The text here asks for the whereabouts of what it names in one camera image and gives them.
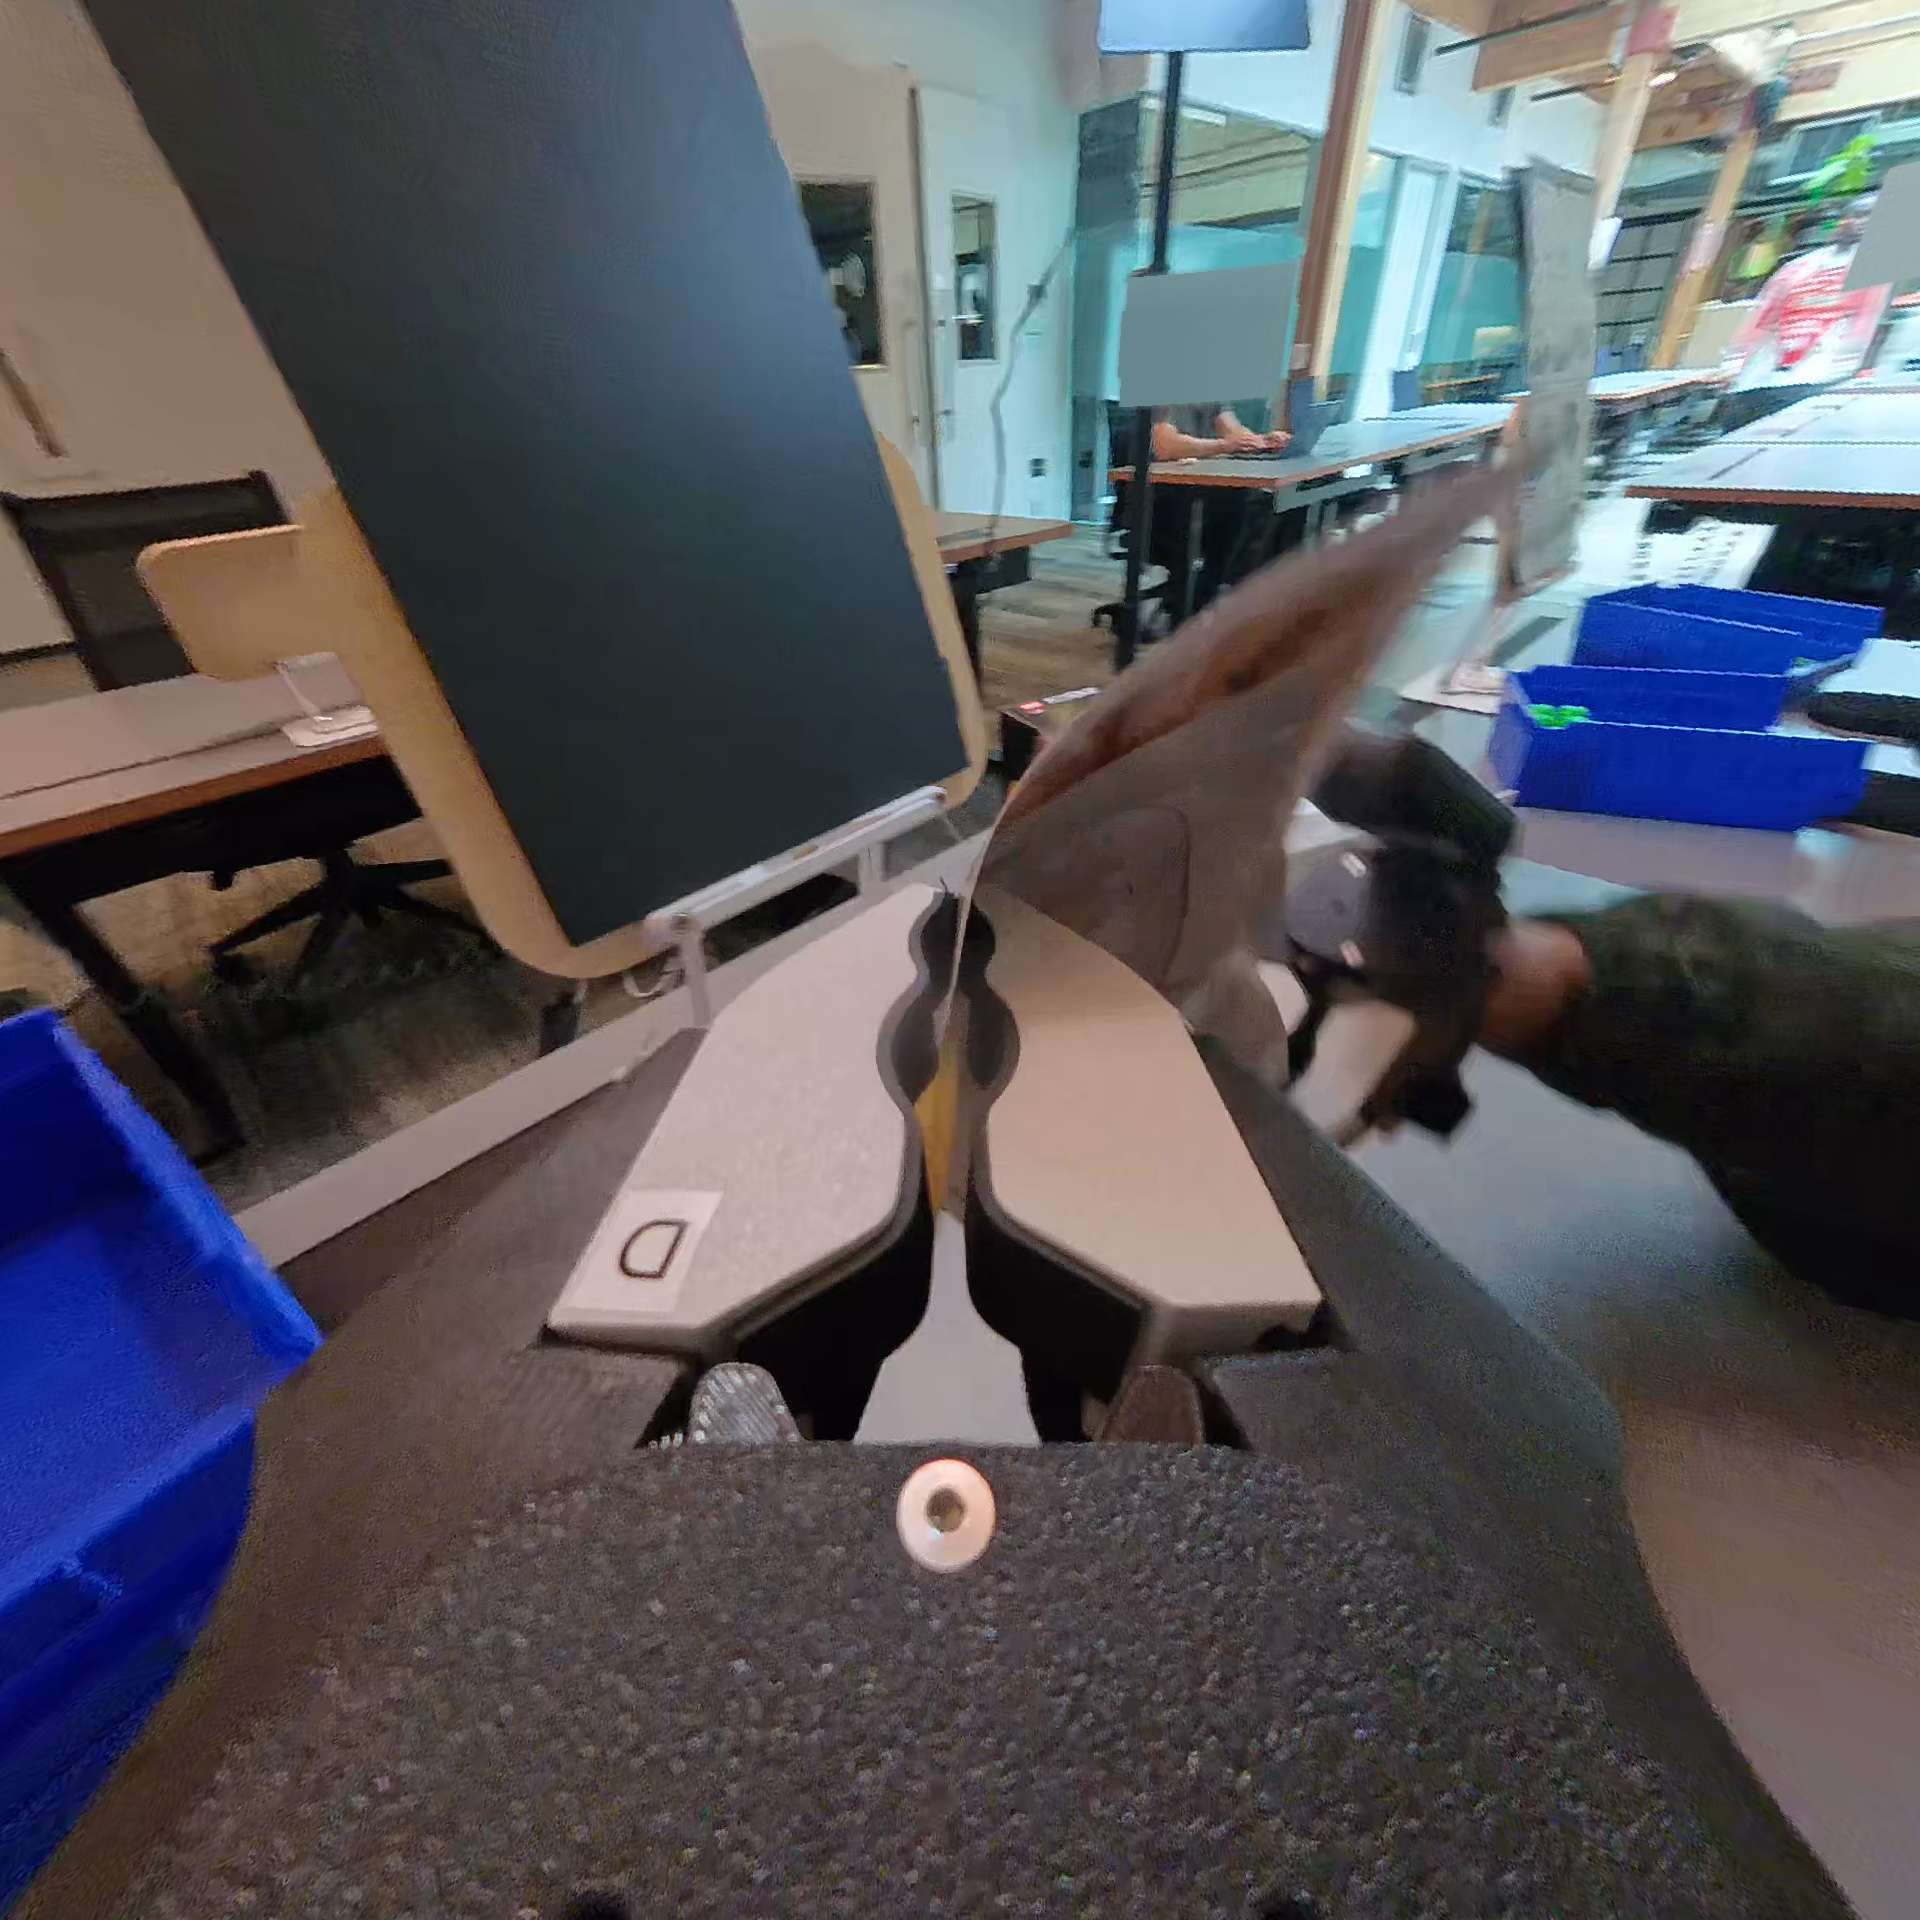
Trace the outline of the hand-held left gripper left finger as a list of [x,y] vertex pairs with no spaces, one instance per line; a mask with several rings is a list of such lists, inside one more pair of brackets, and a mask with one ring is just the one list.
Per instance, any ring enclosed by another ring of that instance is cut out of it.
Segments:
[[936,1013],[936,885],[754,979],[694,1045],[547,1335],[699,1371],[748,1362],[810,1433],[856,1433],[929,1304],[918,1096]]

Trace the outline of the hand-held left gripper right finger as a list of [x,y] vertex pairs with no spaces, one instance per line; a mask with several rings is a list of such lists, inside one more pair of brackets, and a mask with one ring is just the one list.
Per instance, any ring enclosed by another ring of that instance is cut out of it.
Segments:
[[1326,1340],[1326,1295],[1183,1017],[1007,888],[959,950],[962,1258],[1043,1433],[1125,1379]]

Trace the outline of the white brick-print paper bag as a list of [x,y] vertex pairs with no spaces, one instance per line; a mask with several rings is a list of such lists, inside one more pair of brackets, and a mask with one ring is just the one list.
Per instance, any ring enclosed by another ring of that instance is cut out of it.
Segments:
[[1378,527],[1228,587],[1032,762],[974,892],[1076,931],[1265,1089],[1289,1089],[1306,997],[1282,968],[1282,900],[1360,844],[1310,789],[1367,732],[1351,725],[1360,686],[1444,563],[1516,493],[1516,466],[1444,466]]

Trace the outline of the person's right forearm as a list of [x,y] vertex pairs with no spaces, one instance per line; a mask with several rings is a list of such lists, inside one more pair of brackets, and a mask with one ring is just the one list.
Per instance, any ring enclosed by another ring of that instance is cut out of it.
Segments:
[[1641,894],[1554,913],[1587,983],[1526,1065],[1681,1150],[1747,1233],[1917,1318],[1917,920]]

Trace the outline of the background office desk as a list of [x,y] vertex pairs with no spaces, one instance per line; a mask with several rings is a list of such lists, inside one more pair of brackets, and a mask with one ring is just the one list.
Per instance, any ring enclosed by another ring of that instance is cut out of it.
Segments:
[[1760,527],[1753,590],[1871,603],[1893,638],[1917,634],[1917,377],[1791,403],[1624,493],[1649,536]]
[[1335,536],[1345,520],[1389,512],[1414,480],[1444,466],[1473,463],[1517,434],[1521,397],[1446,403],[1390,413],[1385,418],[1338,420],[1315,438],[1297,438],[1282,453],[1234,452],[1207,461],[1156,461],[1145,480],[1145,528],[1156,528],[1162,499],[1185,499],[1190,528],[1167,556],[1151,547],[1137,556],[1134,491],[1137,463],[1113,461],[1106,480],[1115,491],[1115,556],[1125,563],[1125,584],[1106,610],[1113,631],[1113,666],[1134,666],[1150,642],[1138,569],[1167,565],[1167,624],[1183,627],[1207,572],[1206,524],[1224,498],[1261,499],[1261,510],[1237,510],[1234,547],[1217,569],[1217,590],[1237,584],[1271,557]]
[[86,907],[178,875],[343,860],[419,819],[375,732],[302,748],[274,677],[198,672],[3,713],[3,888],[195,1118],[198,1157],[244,1134],[215,1069]]

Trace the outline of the grey desk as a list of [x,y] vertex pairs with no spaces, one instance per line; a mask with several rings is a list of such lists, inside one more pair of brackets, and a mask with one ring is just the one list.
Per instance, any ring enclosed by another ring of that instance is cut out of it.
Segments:
[[[1819,920],[1917,913],[1917,844],[1526,813],[1516,906],[1603,888],[1785,900]],[[517,1069],[372,1150],[243,1208],[280,1271],[427,1177],[559,1140],[597,1089],[650,1076],[684,994]],[[1781,1275],[1691,1166],[1613,1118],[1476,1065],[1449,1145],[1358,1166],[1624,1415],[1630,1503],[1685,1657],[1862,1916],[1917,1916],[1917,1327]]]

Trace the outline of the person's right hand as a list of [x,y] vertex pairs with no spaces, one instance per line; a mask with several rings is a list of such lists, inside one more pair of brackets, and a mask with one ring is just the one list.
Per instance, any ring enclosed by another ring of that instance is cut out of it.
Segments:
[[1508,920],[1493,946],[1493,979],[1480,1017],[1480,1047],[1539,1065],[1558,1045],[1590,985],[1577,931],[1558,920]]

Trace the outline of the blue plastic storage bin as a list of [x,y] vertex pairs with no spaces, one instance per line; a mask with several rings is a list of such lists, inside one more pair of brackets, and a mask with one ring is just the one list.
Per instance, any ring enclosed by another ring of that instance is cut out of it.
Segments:
[[1633,584],[1592,593],[1572,660],[1598,671],[1808,679],[1845,671],[1885,634],[1874,603],[1704,584]]
[[320,1333],[51,1013],[3,1023],[3,1910],[174,1686]]
[[[1785,732],[1785,693],[1762,677],[1543,664],[1505,677],[1487,756],[1521,811],[1800,834],[1862,803],[1869,744]],[[1592,725],[1535,736],[1527,703],[1587,704]]]

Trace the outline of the clear acrylic holder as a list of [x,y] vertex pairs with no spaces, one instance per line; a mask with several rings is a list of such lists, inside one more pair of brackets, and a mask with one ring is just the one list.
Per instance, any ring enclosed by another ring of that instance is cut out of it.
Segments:
[[337,652],[302,652],[274,664],[295,713],[280,722],[299,752],[346,748],[380,738],[380,722]]

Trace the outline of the red and white sign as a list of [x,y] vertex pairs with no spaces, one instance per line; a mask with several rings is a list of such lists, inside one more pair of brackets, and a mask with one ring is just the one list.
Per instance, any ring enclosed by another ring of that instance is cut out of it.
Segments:
[[1862,369],[1890,283],[1847,291],[1855,246],[1826,246],[1777,267],[1730,343],[1730,390],[1832,387]]

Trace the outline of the dark monitor screen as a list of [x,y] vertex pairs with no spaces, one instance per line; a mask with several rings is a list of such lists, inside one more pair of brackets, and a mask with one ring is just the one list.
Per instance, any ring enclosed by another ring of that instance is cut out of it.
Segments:
[[1282,56],[1310,50],[1310,5],[1098,5],[1105,56]]

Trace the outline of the black office chair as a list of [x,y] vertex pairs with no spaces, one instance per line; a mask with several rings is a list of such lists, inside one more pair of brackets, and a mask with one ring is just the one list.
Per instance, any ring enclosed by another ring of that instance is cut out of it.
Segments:
[[[62,610],[78,660],[101,693],[178,679],[190,660],[138,575],[146,547],[236,536],[288,524],[269,474],[250,469],[213,482],[138,488],[125,493],[3,498],[12,536]],[[259,979],[244,956],[259,941],[313,920],[288,968],[296,985],[353,926],[412,917],[478,934],[465,911],[419,897],[415,885],[441,882],[438,860],[360,863],[353,846],[419,818],[392,762],[366,759],[309,779],[238,794],[160,822],[160,844],[187,853],[226,892],[238,873],[276,863],[313,863],[320,879],[260,917],[209,945],[213,978],[243,985]]]

